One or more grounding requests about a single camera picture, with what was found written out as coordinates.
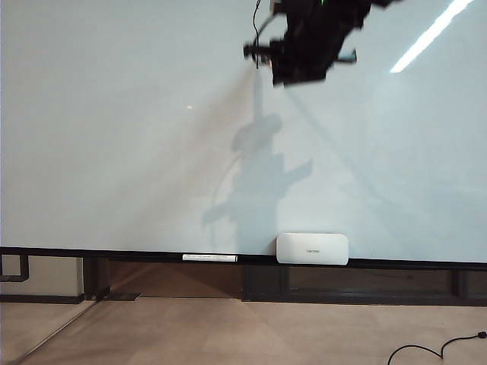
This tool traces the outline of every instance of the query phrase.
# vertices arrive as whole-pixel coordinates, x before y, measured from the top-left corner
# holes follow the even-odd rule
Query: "glass panel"
[[[487,297],[487,271],[467,272],[470,297]]]
[[[353,268],[290,268],[291,290],[325,292],[450,292],[447,271],[369,270]]]

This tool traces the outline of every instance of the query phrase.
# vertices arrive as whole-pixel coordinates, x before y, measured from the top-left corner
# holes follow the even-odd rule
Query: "black bar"
[[[108,259],[98,257],[83,259],[83,291],[86,300],[97,302],[110,294]]]
[[[79,304],[83,300],[84,294],[77,297],[59,295],[0,295],[0,303]]]
[[[252,302],[276,302],[276,303],[325,303],[325,304],[355,304],[355,305],[386,305],[386,306],[487,306],[486,298],[456,297],[421,297],[414,295],[384,295],[367,294],[359,296],[356,294],[339,295],[299,295],[292,296],[248,294],[246,301]]]
[[[202,252],[185,252],[204,255]],[[28,249],[22,247],[0,247],[0,255],[27,255],[52,257],[98,257],[113,261],[130,262],[183,262],[183,253],[179,252],[139,252],[108,251],[86,249]],[[283,265],[273,255],[237,255],[237,264],[241,265],[279,265],[283,267],[344,267],[344,268],[384,268],[393,270],[476,270],[487,271],[487,263],[477,262],[430,262],[405,260],[350,259],[347,266],[329,265]],[[209,262],[222,265],[235,265],[228,262]]]
[[[467,298],[466,272],[456,269],[451,271],[451,292],[460,299]]]

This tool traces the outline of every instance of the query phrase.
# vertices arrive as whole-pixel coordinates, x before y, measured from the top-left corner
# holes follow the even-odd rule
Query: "black cable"
[[[479,332],[475,336],[452,338],[451,340],[445,342],[445,344],[441,347],[440,353],[438,353],[436,351],[433,351],[430,348],[425,348],[423,346],[419,346],[418,344],[406,344],[406,345],[401,346],[400,348],[397,348],[396,350],[394,350],[394,352],[390,355],[389,360],[387,361],[387,365],[390,365],[390,362],[392,361],[392,359],[393,359],[393,357],[394,357],[395,354],[397,354],[399,351],[401,351],[401,350],[403,350],[405,348],[420,348],[422,350],[426,350],[428,352],[431,352],[432,354],[438,356],[439,358],[441,358],[443,360],[443,358],[444,358],[444,348],[447,347],[452,342],[459,341],[459,340],[471,340],[473,338],[485,338],[485,337],[487,337],[487,333],[486,332]]]
[[[267,26],[269,24],[271,24],[271,22],[274,20],[275,18],[275,15],[274,14],[271,14],[267,17],[267,19],[262,23],[262,25],[260,26],[260,29],[257,31],[257,35],[256,37],[254,38],[253,40],[253,45],[254,46],[257,46],[258,43],[259,43],[259,38],[260,36],[262,35],[262,32],[267,28]]]
[[[261,0],[257,0],[256,10],[253,12],[253,29],[256,30],[256,45],[257,46],[259,46],[259,30],[257,29],[257,26],[256,26],[256,15],[257,15],[257,11],[259,10],[260,2],[261,2]],[[257,59],[255,61],[257,64],[257,68],[259,68],[259,58],[257,57]]]

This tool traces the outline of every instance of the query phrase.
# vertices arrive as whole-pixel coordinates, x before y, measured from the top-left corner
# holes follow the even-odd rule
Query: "beige floor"
[[[78,305],[2,303],[0,363],[9,364],[18,359],[90,305],[90,302]]]
[[[487,329],[486,308],[243,303],[141,298],[103,302],[25,365],[385,364],[405,343],[433,348]],[[480,365],[487,340],[447,348],[444,364]],[[439,364],[406,351],[394,364]]]

